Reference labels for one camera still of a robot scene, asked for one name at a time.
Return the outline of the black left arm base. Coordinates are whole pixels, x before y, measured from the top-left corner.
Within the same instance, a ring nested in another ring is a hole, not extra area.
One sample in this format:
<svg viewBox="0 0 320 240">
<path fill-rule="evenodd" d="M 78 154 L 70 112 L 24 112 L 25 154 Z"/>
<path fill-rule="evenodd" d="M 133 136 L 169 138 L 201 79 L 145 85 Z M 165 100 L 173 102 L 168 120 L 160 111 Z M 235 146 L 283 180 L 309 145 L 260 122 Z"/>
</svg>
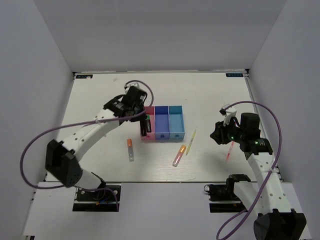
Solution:
<svg viewBox="0 0 320 240">
<path fill-rule="evenodd" d="M 118 212 L 120 207 L 121 189 L 120 184 L 107 185 L 109 190 L 88 192 L 77 190 L 74 197 L 73 212 Z"/>
</svg>

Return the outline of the green cap black highlighter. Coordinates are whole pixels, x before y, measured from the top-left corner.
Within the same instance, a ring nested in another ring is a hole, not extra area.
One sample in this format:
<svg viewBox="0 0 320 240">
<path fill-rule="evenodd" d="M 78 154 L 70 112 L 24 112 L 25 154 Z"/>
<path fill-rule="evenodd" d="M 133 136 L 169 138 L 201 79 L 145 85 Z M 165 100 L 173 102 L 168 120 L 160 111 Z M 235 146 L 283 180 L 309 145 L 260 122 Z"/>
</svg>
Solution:
<svg viewBox="0 0 320 240">
<path fill-rule="evenodd" d="M 146 124 L 146 132 L 151 133 L 152 132 L 152 125 L 151 125 L 150 115 L 147 115 L 147 118 L 145 120 L 145 124 Z"/>
</svg>

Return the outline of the orange cap white highlighter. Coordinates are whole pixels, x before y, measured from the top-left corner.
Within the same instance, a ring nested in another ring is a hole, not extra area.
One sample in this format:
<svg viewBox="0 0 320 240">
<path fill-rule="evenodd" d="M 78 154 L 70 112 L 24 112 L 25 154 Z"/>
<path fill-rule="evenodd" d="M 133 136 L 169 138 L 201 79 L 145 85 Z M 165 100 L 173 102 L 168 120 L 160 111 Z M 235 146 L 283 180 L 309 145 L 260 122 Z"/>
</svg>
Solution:
<svg viewBox="0 0 320 240">
<path fill-rule="evenodd" d="M 130 162 L 134 161 L 133 142 L 131 138 L 127 139 L 128 159 Z"/>
</svg>

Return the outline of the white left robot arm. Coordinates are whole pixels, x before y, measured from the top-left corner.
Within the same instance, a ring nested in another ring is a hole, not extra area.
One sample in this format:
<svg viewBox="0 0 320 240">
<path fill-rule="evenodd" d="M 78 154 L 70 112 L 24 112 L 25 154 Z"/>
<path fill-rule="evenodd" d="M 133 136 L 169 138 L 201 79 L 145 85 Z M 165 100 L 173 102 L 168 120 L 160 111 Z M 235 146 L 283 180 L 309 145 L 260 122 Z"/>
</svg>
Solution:
<svg viewBox="0 0 320 240">
<path fill-rule="evenodd" d="M 46 148 L 45 169 L 64 187 L 80 187 L 87 189 L 96 200 L 103 198 L 106 183 L 96 174 L 82 169 L 79 162 L 94 144 L 124 122 L 145 120 L 144 101 L 147 95 L 144 90 L 131 85 L 125 94 L 105 103 L 92 124 L 86 123 L 61 141 L 51 140 Z"/>
</svg>

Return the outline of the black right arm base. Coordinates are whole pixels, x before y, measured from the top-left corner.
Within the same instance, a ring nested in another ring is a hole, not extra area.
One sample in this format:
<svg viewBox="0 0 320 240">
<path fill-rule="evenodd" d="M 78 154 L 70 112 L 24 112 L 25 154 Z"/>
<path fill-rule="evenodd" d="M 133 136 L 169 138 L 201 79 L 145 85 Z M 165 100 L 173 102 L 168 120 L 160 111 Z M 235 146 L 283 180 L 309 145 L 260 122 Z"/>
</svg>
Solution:
<svg viewBox="0 0 320 240">
<path fill-rule="evenodd" d="M 247 210 L 234 193 L 234 185 L 239 182 L 251 182 L 246 174 L 231 174 L 223 184 L 206 184 L 203 191 L 209 196 L 210 213 L 240 213 Z"/>
</svg>

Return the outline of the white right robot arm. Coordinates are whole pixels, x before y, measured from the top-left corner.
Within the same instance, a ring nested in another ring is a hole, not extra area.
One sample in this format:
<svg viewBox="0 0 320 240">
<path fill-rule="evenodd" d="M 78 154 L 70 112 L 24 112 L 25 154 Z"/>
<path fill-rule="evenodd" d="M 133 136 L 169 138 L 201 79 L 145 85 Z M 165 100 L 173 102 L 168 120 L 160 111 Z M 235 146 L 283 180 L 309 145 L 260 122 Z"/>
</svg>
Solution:
<svg viewBox="0 0 320 240">
<path fill-rule="evenodd" d="M 275 170 L 270 142 L 260 136 L 260 118 L 256 113 L 223 111 L 224 120 L 215 124 L 210 137 L 219 145 L 239 144 L 251 167 L 259 190 L 255 190 L 245 174 L 231 174 L 225 185 L 209 187 L 213 201 L 240 200 L 248 213 L 256 217 L 253 232 L 257 240 L 298 240 L 307 220 L 287 199 Z"/>
</svg>

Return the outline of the purple cap black highlighter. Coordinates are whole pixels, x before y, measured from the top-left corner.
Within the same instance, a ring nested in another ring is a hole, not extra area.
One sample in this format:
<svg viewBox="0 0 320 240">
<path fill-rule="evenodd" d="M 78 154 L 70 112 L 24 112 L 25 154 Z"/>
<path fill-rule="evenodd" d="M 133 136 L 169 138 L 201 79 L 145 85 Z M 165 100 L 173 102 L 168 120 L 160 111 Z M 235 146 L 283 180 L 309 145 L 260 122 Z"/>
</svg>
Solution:
<svg viewBox="0 0 320 240">
<path fill-rule="evenodd" d="M 140 121 L 140 133 L 142 137 L 145 137 L 147 135 L 147 125 L 146 120 Z"/>
</svg>

